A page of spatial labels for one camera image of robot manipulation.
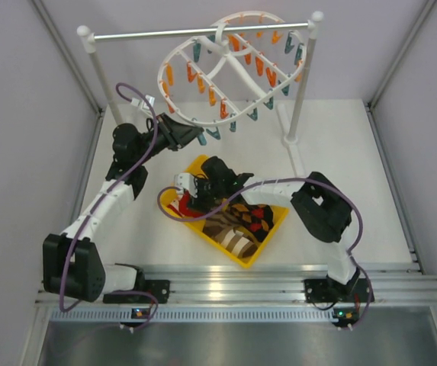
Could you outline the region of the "red santa sock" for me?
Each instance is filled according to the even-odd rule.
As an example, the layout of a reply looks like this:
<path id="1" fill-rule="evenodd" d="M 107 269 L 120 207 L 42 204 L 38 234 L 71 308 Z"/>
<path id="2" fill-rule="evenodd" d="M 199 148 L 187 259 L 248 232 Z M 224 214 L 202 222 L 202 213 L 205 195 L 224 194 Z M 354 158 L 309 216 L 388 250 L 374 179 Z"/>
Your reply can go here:
<path id="1" fill-rule="evenodd" d="M 191 195 L 186 191 L 183 195 L 178 195 L 175 199 L 173 199 L 167 205 L 167 208 L 170 209 L 178 217 L 187 217 L 187 218 L 200 217 L 202 213 L 188 207 L 190 201 L 191 201 Z"/>

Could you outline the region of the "white round clip hanger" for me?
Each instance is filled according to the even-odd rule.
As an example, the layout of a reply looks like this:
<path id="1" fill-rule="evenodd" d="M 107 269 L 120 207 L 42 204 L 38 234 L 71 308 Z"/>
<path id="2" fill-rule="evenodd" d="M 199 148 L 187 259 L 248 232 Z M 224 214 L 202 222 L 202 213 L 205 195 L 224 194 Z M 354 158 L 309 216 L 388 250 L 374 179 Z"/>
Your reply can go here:
<path id="1" fill-rule="evenodd" d="M 272 110 L 275 99 L 288 96 L 290 86 L 301 80 L 307 55 L 307 36 L 299 30 L 264 30 L 282 23 L 264 11 L 227 15 L 207 36 L 194 36 L 173 49 L 163 60 L 157 83 L 172 117 L 191 123 L 194 117 L 204 129 L 230 127 L 232 118 L 220 119 L 220 101 L 238 120 L 257 120 L 259 108 Z M 217 103 L 211 107 L 212 85 Z"/>

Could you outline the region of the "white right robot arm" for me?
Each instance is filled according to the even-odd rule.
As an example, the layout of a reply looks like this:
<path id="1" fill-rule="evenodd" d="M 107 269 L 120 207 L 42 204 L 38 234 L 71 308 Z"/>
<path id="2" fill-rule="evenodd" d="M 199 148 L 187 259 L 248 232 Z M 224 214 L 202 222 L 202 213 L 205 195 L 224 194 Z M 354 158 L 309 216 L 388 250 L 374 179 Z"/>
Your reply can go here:
<path id="1" fill-rule="evenodd" d="M 264 242 L 274 228 L 276 207 L 296 213 L 307 232 L 319 244 L 326 260 L 324 278 L 304 282 L 308 303 L 369 305 L 374 300 L 371 281 L 352 255 L 363 234 L 359 209 L 325 175 L 312 172 L 306 178 L 264 179 L 252 173 L 236 174 L 212 156 L 201 173 L 177 178 L 188 196 L 185 207 L 205 219 L 205 229 L 237 256 L 248 249 L 227 239 L 217 226 L 241 227 L 257 242 Z"/>

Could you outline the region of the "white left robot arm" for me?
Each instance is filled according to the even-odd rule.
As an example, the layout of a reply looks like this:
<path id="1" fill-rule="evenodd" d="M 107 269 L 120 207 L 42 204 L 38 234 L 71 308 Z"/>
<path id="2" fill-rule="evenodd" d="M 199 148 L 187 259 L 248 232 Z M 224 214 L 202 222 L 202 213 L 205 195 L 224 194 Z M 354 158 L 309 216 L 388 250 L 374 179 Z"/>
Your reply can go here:
<path id="1" fill-rule="evenodd" d="M 60 234 L 43 241 L 43 289 L 78 301 L 104 297 L 131 303 L 146 296 L 143 270 L 135 265 L 109 264 L 107 241 L 117 219 L 140 195 L 148 171 L 144 164 L 165 149 L 178 151 L 196 140 L 203 128 L 180 124 L 162 113 L 151 117 L 148 130 L 134 124 L 117 125 L 113 132 L 113 160 L 100 191 L 80 216 Z"/>

